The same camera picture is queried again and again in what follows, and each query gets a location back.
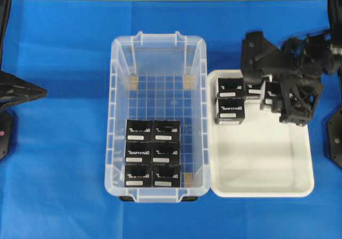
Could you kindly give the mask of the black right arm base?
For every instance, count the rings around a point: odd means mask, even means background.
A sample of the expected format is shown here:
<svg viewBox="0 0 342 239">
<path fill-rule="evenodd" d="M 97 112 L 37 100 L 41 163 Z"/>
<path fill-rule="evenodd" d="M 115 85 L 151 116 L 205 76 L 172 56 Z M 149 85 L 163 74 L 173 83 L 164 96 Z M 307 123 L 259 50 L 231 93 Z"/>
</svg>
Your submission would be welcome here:
<svg viewBox="0 0 342 239">
<path fill-rule="evenodd" d="M 341 110 L 334 113 L 326 122 L 327 146 L 325 155 L 341 169 Z"/>
</svg>

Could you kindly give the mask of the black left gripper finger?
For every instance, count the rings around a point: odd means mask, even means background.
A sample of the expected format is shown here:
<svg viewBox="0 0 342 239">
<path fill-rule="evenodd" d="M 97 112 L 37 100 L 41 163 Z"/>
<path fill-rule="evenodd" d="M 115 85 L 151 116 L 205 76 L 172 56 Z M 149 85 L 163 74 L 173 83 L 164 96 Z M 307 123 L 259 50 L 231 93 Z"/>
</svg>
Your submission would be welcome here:
<svg viewBox="0 0 342 239">
<path fill-rule="evenodd" d="M 1 103 L 30 102 L 46 95 L 47 90 L 12 74 L 1 72 Z"/>
</svg>

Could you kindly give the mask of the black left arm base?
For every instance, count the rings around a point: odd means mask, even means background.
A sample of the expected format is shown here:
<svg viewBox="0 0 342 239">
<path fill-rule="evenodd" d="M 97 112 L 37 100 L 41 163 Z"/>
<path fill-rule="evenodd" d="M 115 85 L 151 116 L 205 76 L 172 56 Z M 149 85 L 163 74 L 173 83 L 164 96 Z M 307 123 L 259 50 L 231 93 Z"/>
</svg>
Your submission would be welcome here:
<svg viewBox="0 0 342 239">
<path fill-rule="evenodd" d="M 9 153 L 12 125 L 13 117 L 10 113 L 8 111 L 1 112 L 0 160 L 3 160 Z"/>
</svg>

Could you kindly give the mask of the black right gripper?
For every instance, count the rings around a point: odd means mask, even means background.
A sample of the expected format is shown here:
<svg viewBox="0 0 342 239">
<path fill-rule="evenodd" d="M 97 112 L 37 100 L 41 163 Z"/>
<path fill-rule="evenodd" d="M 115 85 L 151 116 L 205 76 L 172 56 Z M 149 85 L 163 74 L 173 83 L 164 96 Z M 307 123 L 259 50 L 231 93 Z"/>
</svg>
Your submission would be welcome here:
<svg viewBox="0 0 342 239">
<path fill-rule="evenodd" d="M 325 36 L 292 37 L 281 46 L 276 73 L 261 85 L 260 110 L 280 114 L 283 124 L 307 125 L 313 118 L 323 90 Z M 281 90 L 272 90 L 277 82 Z"/>
</svg>

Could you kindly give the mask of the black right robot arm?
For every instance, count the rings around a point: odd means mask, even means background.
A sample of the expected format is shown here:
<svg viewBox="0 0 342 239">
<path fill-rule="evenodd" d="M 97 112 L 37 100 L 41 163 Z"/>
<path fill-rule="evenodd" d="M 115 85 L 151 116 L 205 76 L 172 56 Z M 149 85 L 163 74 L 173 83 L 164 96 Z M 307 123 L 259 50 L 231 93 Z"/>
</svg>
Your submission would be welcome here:
<svg viewBox="0 0 342 239">
<path fill-rule="evenodd" d="M 283 124 L 307 125 L 323 91 L 321 76 L 341 68 L 341 0 L 328 0 L 328 18 L 329 29 L 263 53 L 261 72 L 272 80 L 262 84 L 260 109 L 278 113 Z"/>
</svg>

